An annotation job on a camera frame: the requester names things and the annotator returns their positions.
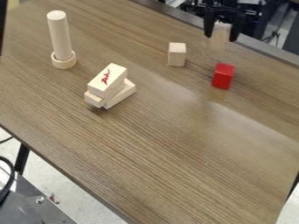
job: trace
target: red block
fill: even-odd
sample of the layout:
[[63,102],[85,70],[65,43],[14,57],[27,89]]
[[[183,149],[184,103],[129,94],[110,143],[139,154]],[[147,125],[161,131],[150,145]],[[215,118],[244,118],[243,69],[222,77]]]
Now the red block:
[[212,85],[216,88],[228,89],[233,79],[233,69],[231,65],[217,63]]

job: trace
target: gray floor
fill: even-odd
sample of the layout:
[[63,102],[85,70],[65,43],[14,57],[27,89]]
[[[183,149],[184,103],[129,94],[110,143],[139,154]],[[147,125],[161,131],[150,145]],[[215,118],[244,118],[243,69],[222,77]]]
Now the gray floor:
[[[283,14],[285,12],[285,10],[287,9],[287,4],[283,4],[278,10],[277,12],[275,13],[275,15],[273,16],[272,20],[270,21],[270,23],[268,23],[268,26],[267,26],[267,29],[264,33],[264,37],[263,38],[266,38],[268,36],[271,35],[271,33],[273,31],[275,31],[279,25],[279,23],[282,21],[282,17],[283,17]],[[272,45],[272,46],[277,46],[278,48],[281,48],[283,47],[283,44],[289,34],[289,29],[291,28],[293,22],[294,22],[294,19],[297,15],[297,11],[295,10],[291,10],[289,12],[289,14],[285,17],[285,19],[283,20],[283,23],[282,23],[282,27],[281,29],[279,29],[278,33],[281,34],[281,36],[278,38],[278,43],[276,45],[276,38],[274,38],[269,44]]]
[[[0,140],[8,136],[0,129]],[[19,145],[15,139],[1,144],[0,155],[15,161]],[[28,159],[24,177],[48,197],[54,193],[58,207],[79,224],[126,223],[34,153]]]

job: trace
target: wooden table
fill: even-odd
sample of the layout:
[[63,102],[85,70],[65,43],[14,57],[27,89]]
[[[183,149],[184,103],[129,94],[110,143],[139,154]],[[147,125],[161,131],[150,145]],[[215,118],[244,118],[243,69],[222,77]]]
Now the wooden table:
[[[67,71],[50,61],[54,9],[78,54]],[[170,41],[186,67],[167,66]],[[128,0],[32,0],[7,19],[0,123],[132,223],[275,223],[299,166],[298,68],[230,44],[224,91],[207,49],[202,30]],[[110,62],[137,93],[91,108],[87,83]]]

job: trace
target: wooden block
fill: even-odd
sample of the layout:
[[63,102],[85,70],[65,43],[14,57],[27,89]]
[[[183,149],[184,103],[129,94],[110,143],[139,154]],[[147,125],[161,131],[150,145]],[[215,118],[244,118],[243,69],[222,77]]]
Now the wooden block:
[[111,109],[114,105],[123,101],[124,99],[136,92],[136,85],[133,82],[131,82],[128,79],[125,79],[124,83],[125,87],[118,94],[112,97],[110,101],[107,101],[105,103],[105,109]]
[[171,67],[183,67],[186,59],[185,43],[170,43],[168,50],[168,65]]
[[85,102],[95,106],[96,108],[100,109],[104,104],[109,101],[112,97],[114,97],[118,92],[120,92],[125,87],[124,81],[115,88],[114,92],[111,92],[111,95],[107,98],[100,98],[95,94],[91,94],[89,91],[86,91],[84,94]]
[[212,53],[220,54],[224,52],[225,43],[229,41],[231,27],[231,24],[215,23],[210,39],[210,49]]
[[88,84],[88,91],[100,98],[107,98],[114,92],[128,75],[128,69],[111,63]]

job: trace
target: small wooden cube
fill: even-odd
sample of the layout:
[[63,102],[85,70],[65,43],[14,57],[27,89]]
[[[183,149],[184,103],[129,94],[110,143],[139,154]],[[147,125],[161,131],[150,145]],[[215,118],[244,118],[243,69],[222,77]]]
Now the small wooden cube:
[[168,65],[171,67],[183,67],[186,59],[185,43],[170,43],[168,50]]
[[128,69],[111,63],[87,84],[92,95],[109,97],[128,75]]
[[123,88],[125,87],[125,82],[123,81],[121,85],[116,87],[113,92],[111,92],[111,95],[107,98],[100,98],[99,96],[95,94],[91,94],[89,91],[86,91],[84,94],[84,100],[85,102],[93,105],[94,107],[100,109],[106,102],[108,102],[111,98],[113,98],[117,93],[119,93]]
[[234,67],[231,65],[218,63],[212,79],[212,85],[216,88],[228,89],[233,80],[233,69]]
[[110,109],[117,103],[123,101],[127,97],[131,96],[133,93],[136,92],[136,85],[131,82],[128,79],[125,79],[125,87],[114,97],[111,98],[111,100],[107,101],[104,105],[105,109]]

